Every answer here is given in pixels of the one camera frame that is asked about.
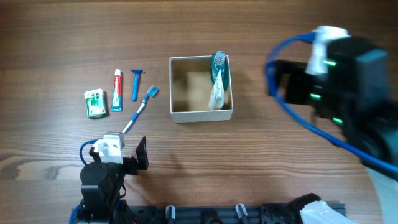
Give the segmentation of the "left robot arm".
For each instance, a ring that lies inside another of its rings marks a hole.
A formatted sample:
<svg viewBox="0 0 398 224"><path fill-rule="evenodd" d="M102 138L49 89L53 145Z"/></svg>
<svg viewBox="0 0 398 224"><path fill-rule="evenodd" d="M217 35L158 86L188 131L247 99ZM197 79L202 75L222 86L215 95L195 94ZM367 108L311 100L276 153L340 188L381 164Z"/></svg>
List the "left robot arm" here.
<svg viewBox="0 0 398 224"><path fill-rule="evenodd" d="M124 146L123 135L105 136L82 144L81 148L91 144L89 151L93 162L83 161L80 172L81 193L83 199L70 215L69 224L74 223L139 223L137 215L129 208L120 194L125 189L126 175L137 175L140 170L148 169L146 137L136 147L136 156L117 155L110 159L108 150L112 147L118 152Z"/></svg>

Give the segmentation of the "white lotion tube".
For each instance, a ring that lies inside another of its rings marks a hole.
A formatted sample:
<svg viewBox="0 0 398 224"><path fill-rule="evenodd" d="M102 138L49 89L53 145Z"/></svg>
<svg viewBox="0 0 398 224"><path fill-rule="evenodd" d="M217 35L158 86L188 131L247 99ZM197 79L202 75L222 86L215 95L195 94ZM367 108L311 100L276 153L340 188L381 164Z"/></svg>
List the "white lotion tube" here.
<svg viewBox="0 0 398 224"><path fill-rule="evenodd" d="M221 70L218 71L209 99L210 110L220 110L224 105L224 86Z"/></svg>

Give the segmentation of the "green Dettol soap bar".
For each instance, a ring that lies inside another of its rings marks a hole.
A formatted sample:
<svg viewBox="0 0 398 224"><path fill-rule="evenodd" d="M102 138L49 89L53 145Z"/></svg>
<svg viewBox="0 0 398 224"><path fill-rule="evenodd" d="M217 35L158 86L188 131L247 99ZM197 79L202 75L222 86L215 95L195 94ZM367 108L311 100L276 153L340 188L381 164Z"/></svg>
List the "green Dettol soap bar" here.
<svg viewBox="0 0 398 224"><path fill-rule="evenodd" d="M90 119L102 118L108 115L106 100L102 89L84 92L86 100L86 114Z"/></svg>

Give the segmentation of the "blue mouthwash bottle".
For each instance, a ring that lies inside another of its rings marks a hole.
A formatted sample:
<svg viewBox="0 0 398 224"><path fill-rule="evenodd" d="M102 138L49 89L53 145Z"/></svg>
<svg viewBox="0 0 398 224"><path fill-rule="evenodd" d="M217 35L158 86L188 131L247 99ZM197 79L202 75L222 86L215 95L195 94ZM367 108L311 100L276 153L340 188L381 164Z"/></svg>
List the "blue mouthwash bottle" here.
<svg viewBox="0 0 398 224"><path fill-rule="evenodd" d="M223 51L215 52L211 57L211 82L215 83L218 73L221 72L223 88L229 87L229 68L227 67L226 54Z"/></svg>

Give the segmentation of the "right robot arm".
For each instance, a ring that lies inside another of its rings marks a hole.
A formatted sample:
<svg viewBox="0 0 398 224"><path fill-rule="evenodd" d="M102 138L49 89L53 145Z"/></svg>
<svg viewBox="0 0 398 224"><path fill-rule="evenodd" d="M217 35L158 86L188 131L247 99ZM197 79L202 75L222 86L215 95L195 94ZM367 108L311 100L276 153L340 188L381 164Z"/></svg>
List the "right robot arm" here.
<svg viewBox="0 0 398 224"><path fill-rule="evenodd" d="M278 59L293 42L315 43L307 33L284 40L267 56L264 73L268 94L296 122L336 147L357 156L367 168L384 223L397 222L397 102L391 98L387 52L362 37L327 43L312 75L308 63ZM338 139L300 117L292 105L310 105L314 118L325 118L343 134Z"/></svg>

